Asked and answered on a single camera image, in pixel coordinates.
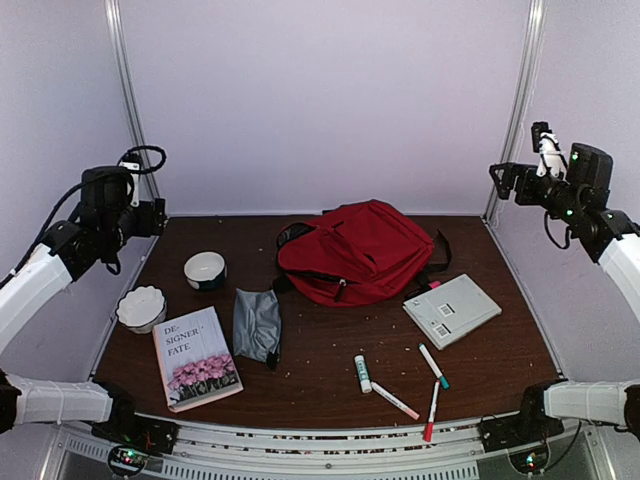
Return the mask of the grey shrink-wrapped book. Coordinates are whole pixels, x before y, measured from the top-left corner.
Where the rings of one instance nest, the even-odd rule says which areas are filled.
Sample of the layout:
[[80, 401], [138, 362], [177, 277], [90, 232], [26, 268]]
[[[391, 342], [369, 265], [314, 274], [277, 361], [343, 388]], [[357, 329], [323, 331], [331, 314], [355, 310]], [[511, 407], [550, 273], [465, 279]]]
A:
[[440, 351], [502, 313], [467, 274], [406, 300], [403, 310]]

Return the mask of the red backpack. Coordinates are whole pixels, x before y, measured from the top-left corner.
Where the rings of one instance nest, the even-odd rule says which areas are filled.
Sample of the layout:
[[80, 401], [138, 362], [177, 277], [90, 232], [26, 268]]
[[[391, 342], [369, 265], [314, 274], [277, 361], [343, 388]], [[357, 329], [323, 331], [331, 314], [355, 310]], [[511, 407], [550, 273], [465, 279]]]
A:
[[360, 307], [389, 300], [413, 281], [420, 293], [429, 290], [429, 277], [451, 260], [442, 232], [431, 237], [390, 204], [370, 200], [282, 229], [272, 288], [328, 307]]

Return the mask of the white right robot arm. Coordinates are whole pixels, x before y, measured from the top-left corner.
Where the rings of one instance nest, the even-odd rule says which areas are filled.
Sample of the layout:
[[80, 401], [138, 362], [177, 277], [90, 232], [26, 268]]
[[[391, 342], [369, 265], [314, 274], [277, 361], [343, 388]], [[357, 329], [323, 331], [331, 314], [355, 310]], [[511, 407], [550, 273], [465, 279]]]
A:
[[[539, 165], [513, 162], [490, 166], [500, 199], [540, 206], [547, 217], [566, 225], [565, 239], [576, 239], [589, 258], [611, 278], [632, 311], [639, 310], [639, 225], [607, 206], [612, 157], [575, 143], [569, 155], [556, 146], [538, 148]], [[639, 433], [639, 382], [556, 381], [526, 389], [512, 430], [530, 442], [551, 424], [576, 419]]]

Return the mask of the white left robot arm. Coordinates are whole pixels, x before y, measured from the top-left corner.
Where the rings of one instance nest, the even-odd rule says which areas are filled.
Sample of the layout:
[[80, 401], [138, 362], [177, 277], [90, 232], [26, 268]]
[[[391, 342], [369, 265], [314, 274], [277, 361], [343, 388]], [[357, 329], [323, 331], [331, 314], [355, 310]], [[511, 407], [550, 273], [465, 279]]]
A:
[[[1, 282], [1, 345], [14, 337], [54, 296], [97, 262], [117, 275], [120, 250], [132, 237], [163, 233], [166, 202], [142, 201], [140, 177], [167, 160], [159, 146], [134, 146], [115, 165], [87, 169], [53, 206], [33, 243]], [[92, 423], [123, 444], [144, 433], [131, 397], [118, 387], [1, 374], [1, 429], [28, 423]]]

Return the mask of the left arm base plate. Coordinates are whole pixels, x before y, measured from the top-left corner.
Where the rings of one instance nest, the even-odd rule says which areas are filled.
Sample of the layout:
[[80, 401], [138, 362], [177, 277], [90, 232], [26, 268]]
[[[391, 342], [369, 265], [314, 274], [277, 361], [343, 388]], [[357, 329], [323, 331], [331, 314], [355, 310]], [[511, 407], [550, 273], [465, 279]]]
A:
[[179, 426], [170, 421], [135, 414], [130, 421], [88, 422], [91, 434], [112, 443], [132, 447], [143, 453], [159, 456], [173, 452]]

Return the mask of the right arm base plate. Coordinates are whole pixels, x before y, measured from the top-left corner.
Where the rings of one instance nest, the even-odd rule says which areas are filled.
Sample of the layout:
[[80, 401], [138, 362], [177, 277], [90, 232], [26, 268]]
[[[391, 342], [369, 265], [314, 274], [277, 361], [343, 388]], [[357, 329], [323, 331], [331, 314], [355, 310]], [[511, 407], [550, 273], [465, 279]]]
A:
[[481, 442], [486, 453], [532, 444], [544, 443], [564, 432], [559, 419], [527, 417], [516, 413], [504, 417], [482, 418], [478, 424]]

